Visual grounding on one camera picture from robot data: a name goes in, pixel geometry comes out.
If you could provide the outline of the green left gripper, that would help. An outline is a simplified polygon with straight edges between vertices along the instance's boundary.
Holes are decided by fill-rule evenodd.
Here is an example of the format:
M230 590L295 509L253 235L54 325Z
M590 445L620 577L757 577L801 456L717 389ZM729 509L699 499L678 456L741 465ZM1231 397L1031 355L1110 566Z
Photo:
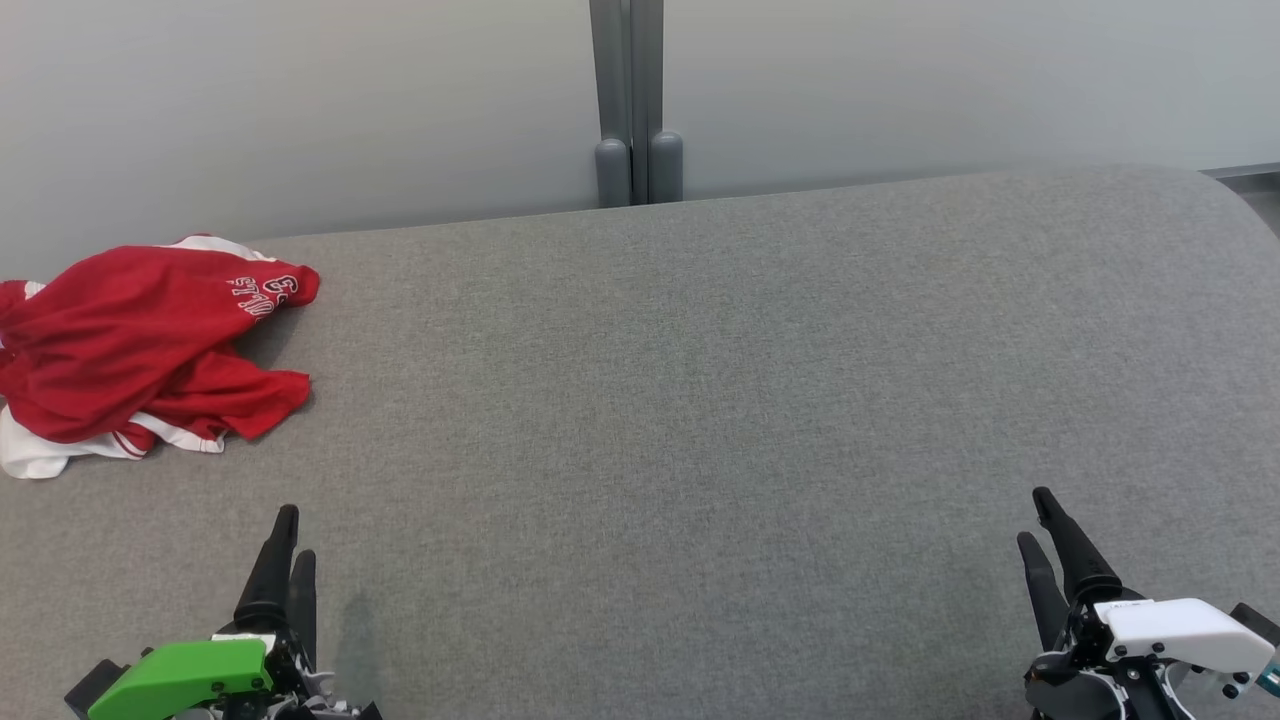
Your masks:
M316 670L317 557L303 550L293 562L298 523L294 505L279 507L236 606L236 629L148 648L136 664L101 661L88 674L88 716L380 719L375 703L338 698L328 687L333 674Z

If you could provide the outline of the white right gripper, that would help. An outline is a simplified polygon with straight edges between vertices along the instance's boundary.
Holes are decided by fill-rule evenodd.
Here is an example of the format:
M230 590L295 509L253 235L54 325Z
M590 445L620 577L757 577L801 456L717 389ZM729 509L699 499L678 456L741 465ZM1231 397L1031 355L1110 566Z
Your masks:
M1047 487L1032 491L1064 574L1069 610L1041 543L1016 537L1039 646L1025 674L1036 719L1192 719L1178 688L1213 679L1228 700L1277 693L1277 626L1245 603L1119 600L1124 585Z

